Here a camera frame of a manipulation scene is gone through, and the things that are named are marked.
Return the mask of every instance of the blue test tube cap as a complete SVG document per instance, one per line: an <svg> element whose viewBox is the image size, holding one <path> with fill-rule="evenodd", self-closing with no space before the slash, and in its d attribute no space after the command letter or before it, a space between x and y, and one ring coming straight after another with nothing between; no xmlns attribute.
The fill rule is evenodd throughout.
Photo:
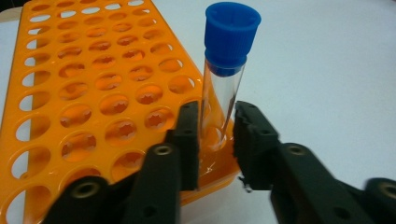
<svg viewBox="0 0 396 224"><path fill-rule="evenodd" d="M260 14L251 7L232 2L213 4L205 14L206 59L218 68L245 64L262 21Z"/></svg>

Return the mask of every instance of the test tube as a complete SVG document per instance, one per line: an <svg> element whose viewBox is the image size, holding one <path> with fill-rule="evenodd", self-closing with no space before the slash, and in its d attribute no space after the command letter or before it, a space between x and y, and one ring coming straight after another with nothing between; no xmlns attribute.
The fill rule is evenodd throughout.
<svg viewBox="0 0 396 224"><path fill-rule="evenodd" d="M216 151L226 142L235 96L262 19L253 8L231 2L211 5L205 14L201 144Z"/></svg>

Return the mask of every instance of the orange test tube rack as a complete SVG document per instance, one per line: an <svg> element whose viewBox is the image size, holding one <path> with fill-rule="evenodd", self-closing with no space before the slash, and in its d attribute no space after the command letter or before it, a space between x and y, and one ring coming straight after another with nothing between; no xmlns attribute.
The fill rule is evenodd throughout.
<svg viewBox="0 0 396 224"><path fill-rule="evenodd" d="M179 107L201 93L199 70L151 1L28 2L0 132L0 223L18 197L23 222L39 223L74 180L115 183L138 171ZM200 189L182 192L182 203L227 186L237 172L231 140L218 151L201 148Z"/></svg>

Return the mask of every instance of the white table surface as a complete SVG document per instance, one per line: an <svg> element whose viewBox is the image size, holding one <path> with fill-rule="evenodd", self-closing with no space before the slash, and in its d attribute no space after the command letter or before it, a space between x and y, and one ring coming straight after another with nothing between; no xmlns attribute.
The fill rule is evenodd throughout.
<svg viewBox="0 0 396 224"><path fill-rule="evenodd" d="M371 177L396 179L396 2L240 2L258 10L262 23L237 100L257 105L282 142L311 148L336 178L354 187L363 188ZM215 1L154 3L202 68L205 9ZM0 23L0 106L17 25ZM182 223L276 223L276 218L268 192L247 194L235 180L184 206Z"/></svg>

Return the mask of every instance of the white background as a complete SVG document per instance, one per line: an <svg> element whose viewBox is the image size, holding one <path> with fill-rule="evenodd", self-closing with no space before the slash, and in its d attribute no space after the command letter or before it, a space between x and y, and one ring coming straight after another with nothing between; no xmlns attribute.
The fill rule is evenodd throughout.
<svg viewBox="0 0 396 224"><path fill-rule="evenodd" d="M205 9L215 1L154 3L202 68ZM258 106L282 142L311 148L336 178L354 187L363 188L371 177L396 179L396 2L243 3L259 11L262 23L237 100ZM0 23L0 106L16 25ZM276 223L276 218L268 192L247 194L235 180L184 206L182 223Z"/></svg>

